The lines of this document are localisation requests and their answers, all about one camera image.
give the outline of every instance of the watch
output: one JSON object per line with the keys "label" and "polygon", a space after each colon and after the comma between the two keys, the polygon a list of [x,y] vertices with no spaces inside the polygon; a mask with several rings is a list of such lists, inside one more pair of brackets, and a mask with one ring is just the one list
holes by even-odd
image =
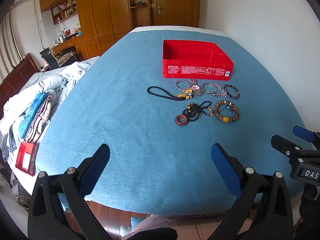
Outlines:
{"label": "watch", "polygon": [[193,93],[196,97],[201,96],[201,87],[197,84],[197,81],[195,79],[190,79],[191,83],[191,89],[193,90]]}

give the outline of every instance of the red box on desk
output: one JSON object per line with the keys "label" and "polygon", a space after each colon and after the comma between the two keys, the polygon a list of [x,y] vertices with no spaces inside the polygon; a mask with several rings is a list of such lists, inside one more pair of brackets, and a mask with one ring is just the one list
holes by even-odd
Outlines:
{"label": "red box on desk", "polygon": [[162,53],[165,78],[228,81],[233,62],[217,44],[205,41],[164,40]]}
{"label": "red box on desk", "polygon": [[[37,155],[38,147],[35,146],[33,143],[22,142],[19,147],[17,161],[16,161],[16,168],[23,171],[24,173],[33,176],[35,174],[35,160]],[[28,158],[29,165],[28,168],[23,167],[23,159],[25,155],[30,155]]]}

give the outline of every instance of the black braided cord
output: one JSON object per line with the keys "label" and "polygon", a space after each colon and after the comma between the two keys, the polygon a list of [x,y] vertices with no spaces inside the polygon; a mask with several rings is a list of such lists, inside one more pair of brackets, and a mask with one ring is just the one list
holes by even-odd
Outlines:
{"label": "black braided cord", "polygon": [[209,106],[211,106],[211,104],[212,104],[212,102],[210,102],[210,101],[204,101],[199,106],[197,104],[193,103],[190,105],[190,108],[184,109],[182,114],[185,117],[187,117],[188,121],[193,122],[200,117],[201,112],[204,113],[205,115],[209,115],[205,111],[203,111],[203,109],[207,109]]}
{"label": "black braided cord", "polygon": [[[152,92],[150,92],[150,89],[151,89],[151,88],[160,89],[161,91],[165,92],[165,93],[166,93],[167,95],[169,95],[170,97],[162,96],[162,95],[158,95],[158,94],[152,93]],[[147,93],[150,94],[150,95],[156,96],[156,97],[167,98],[167,99],[171,99],[171,100],[175,100],[175,101],[184,101],[184,100],[186,100],[186,97],[178,98],[178,97],[170,94],[168,91],[164,90],[163,88],[155,87],[155,86],[148,87],[148,88],[147,88]]]}

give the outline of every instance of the curtain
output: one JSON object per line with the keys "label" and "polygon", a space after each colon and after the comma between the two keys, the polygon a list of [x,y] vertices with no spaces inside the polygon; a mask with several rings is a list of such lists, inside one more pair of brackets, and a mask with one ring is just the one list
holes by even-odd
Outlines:
{"label": "curtain", "polygon": [[14,35],[9,10],[0,24],[0,83],[24,57]]}

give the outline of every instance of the black chair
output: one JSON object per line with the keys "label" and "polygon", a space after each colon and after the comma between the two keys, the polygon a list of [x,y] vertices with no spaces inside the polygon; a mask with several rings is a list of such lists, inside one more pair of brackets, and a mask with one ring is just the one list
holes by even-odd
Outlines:
{"label": "black chair", "polygon": [[56,58],[50,48],[41,51],[40,55],[48,63],[50,70],[68,66],[77,61],[74,52],[67,52],[62,54],[60,58]]}

